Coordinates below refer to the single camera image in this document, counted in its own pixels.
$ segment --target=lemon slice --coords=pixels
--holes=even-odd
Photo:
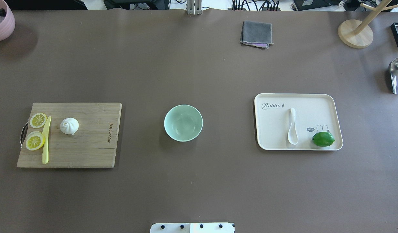
[[[28,150],[37,150],[44,145],[45,136],[40,132],[33,132],[26,139],[26,148]]]
[[[31,117],[29,123],[31,124],[32,128],[41,128],[45,125],[47,121],[47,116],[43,113],[37,113]]]

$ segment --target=round wooden base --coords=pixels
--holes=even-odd
[[[364,49],[373,42],[373,31],[368,25],[357,35],[354,34],[354,30],[360,23],[360,20],[349,19],[338,27],[339,38],[348,46],[356,49]]]

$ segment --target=gray cloth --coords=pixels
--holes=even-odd
[[[243,21],[241,43],[268,49],[272,43],[272,24]]]

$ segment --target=green bowl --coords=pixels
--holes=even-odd
[[[190,105],[173,107],[165,117],[166,133],[176,141],[190,141],[197,137],[203,128],[200,112]]]

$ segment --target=wooden stand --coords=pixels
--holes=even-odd
[[[349,19],[340,24],[338,27],[339,38],[348,46],[356,49],[363,49],[369,46],[373,42],[373,31],[368,25],[383,10],[398,7],[398,5],[386,7],[390,2],[391,0],[383,0],[377,7],[362,3],[362,7],[370,9],[373,12],[363,22],[356,19]]]

